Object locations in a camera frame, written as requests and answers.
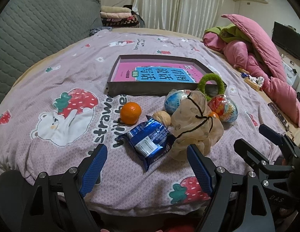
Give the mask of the black wall television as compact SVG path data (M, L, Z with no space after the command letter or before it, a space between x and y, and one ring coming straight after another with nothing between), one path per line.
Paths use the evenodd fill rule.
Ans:
M300 34L297 31L275 21L272 41L294 58L300 60Z

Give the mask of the green garment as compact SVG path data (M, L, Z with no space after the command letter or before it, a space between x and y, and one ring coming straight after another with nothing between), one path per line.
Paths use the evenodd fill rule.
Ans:
M234 40L251 43L250 38L233 23L223 27L215 26L205 30L205 34L210 32L217 34L226 43L230 43Z

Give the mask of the snack pile on bed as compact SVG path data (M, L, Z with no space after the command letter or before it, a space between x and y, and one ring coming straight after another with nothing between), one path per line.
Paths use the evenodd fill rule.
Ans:
M253 77L249 74L248 71L242 68L236 68L236 69L240 72L241 77L244 79L244 82L246 82L251 88L253 88L256 91L262 90L262 86L264 84L263 77Z

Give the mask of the pink quilted duvet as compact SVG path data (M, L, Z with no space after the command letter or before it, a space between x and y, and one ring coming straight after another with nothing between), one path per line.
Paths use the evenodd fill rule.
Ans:
M202 37L204 45L223 53L233 68L242 68L253 77L263 77L262 91L300 127L300 102L296 91L287 83L280 54L264 29L252 19L238 14L222 16L235 24L251 40L224 42L217 34Z

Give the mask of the pink and blue book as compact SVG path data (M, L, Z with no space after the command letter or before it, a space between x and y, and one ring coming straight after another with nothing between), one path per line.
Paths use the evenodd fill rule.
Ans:
M198 83L210 72L207 67L194 63L120 62L112 74L111 81Z

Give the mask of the pink strawberry bear blanket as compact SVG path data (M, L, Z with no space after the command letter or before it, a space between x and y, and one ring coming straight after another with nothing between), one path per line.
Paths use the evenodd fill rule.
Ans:
M138 33L102 31L74 44L61 55L22 78L0 104L0 174L18 170L33 184L42 171L64 173L77 166L92 149L107 146L100 183L87 196L96 211L121 216L161 213L185 215L203 206L202 193L187 161L166 154L145 171L133 149L118 136L129 127L120 123L120 109L135 102L140 122L163 109L164 97L109 96L107 80L120 55L171 55L200 61L218 71L226 94L238 108L238 118L224 129L209 157L232 173L249 166L234 152L242 138L271 163L280 149L258 132L266 124L283 132L265 100L229 65L198 40Z

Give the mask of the white striped curtain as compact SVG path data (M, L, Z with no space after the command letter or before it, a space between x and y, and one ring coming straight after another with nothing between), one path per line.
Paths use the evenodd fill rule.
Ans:
M134 0L133 11L146 28L195 37L214 26L224 0Z

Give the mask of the grey quilted headboard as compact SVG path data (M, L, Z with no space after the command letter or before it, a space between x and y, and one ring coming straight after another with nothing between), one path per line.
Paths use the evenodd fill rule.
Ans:
M100 0L10 0L0 14L0 103L38 61L102 26Z

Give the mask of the blue snack packet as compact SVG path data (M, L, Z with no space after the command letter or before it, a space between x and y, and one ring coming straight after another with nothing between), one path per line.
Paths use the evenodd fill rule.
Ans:
M141 159L144 170L148 171L154 162L171 150L176 137L162 123L147 116L147 121L116 138L116 141L120 140L128 142Z

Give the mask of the walnut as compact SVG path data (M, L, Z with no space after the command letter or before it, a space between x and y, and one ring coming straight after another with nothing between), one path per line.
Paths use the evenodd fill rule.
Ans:
M171 125L171 116L166 111L156 111L152 117L165 127L169 127Z

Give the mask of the stack of folded blankets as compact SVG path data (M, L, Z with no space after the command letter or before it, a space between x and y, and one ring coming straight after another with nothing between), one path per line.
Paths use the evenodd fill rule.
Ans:
M140 20L135 12L127 7L102 6L102 24L111 28L140 28Z

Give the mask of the beige organza drawstring pouch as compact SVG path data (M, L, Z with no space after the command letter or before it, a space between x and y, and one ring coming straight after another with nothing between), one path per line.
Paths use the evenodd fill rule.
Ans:
M180 102L171 116L173 135L176 137L170 150L173 159L187 160L189 145L196 145L204 156L209 154L224 132L220 119L211 117L211 113L207 99L200 91L191 91Z

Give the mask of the blue surprise egg toy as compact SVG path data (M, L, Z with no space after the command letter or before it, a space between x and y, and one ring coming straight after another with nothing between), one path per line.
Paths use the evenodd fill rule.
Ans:
M191 90L171 90L165 98L164 109L169 115L173 115L173 113L180 106L180 102L187 98L187 96L191 93Z

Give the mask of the black remote control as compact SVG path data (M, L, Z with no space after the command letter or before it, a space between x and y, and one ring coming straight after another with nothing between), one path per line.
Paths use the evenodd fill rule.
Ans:
M268 107L271 109L271 111L275 114L275 116L278 118L279 122L283 125L284 129L286 131L289 131L289 124L285 117L282 115L282 113L279 111L279 109L276 107L276 105L272 102L267 104Z

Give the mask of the red surprise egg toy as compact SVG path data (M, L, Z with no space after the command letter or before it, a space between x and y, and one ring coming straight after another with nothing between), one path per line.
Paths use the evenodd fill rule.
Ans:
M208 106L219 116L220 121L223 123L233 123L238 118L236 104L223 94L217 95L209 100Z

